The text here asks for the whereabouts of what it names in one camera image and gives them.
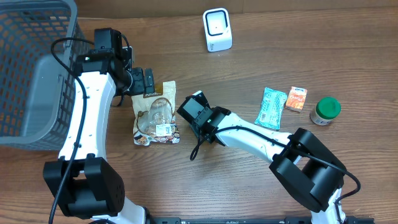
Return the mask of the white brown snack bag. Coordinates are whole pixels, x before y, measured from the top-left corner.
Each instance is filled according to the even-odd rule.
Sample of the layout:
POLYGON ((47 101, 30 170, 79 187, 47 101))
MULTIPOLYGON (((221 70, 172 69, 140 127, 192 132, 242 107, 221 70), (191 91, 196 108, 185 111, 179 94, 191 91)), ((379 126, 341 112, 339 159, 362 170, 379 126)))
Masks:
POLYGON ((176 82, 157 83, 155 92, 132 96, 134 111, 133 140, 137 145, 148 146, 153 142, 180 142, 176 125, 176 82))

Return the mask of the teal wet wipes pack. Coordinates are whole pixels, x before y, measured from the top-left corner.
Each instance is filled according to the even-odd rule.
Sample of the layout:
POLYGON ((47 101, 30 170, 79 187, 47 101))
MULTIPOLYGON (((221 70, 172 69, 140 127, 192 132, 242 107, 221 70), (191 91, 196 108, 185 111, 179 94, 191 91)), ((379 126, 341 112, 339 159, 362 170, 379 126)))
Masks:
POLYGON ((286 100, 286 93, 265 87, 261 108, 254 123, 265 128, 279 130, 286 100))

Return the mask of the green white small bottle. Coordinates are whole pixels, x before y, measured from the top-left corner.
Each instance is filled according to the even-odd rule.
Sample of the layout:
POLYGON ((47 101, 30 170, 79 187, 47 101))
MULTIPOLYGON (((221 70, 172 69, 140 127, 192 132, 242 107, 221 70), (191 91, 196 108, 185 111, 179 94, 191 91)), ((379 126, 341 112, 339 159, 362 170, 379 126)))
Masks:
POLYGON ((341 112, 340 102, 334 97, 322 98, 310 113, 310 119, 319 126, 330 124, 341 112))

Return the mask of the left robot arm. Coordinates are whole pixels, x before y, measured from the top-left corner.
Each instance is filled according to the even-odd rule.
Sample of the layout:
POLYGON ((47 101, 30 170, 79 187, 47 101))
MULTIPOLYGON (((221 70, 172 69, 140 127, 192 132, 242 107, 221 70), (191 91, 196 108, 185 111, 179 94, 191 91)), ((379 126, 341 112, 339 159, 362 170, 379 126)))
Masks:
POLYGON ((126 197, 121 176, 106 159, 106 130, 115 96, 155 91, 151 69, 134 68, 126 36, 112 28, 95 30, 93 49, 64 66, 75 79, 76 95, 67 138, 58 159, 46 162, 43 177, 56 209, 92 223, 154 223, 145 207, 126 197))

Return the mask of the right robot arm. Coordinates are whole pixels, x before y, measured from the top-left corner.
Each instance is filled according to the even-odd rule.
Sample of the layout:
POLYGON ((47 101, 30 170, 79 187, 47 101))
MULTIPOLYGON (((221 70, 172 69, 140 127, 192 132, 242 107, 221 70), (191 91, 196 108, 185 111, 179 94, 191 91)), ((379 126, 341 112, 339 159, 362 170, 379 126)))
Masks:
POLYGON ((358 193, 361 183, 310 131, 262 128, 226 108, 211 107, 202 91, 187 96, 177 112, 199 146, 216 142, 267 161, 289 195, 310 210, 312 223, 349 223, 341 201, 358 193))

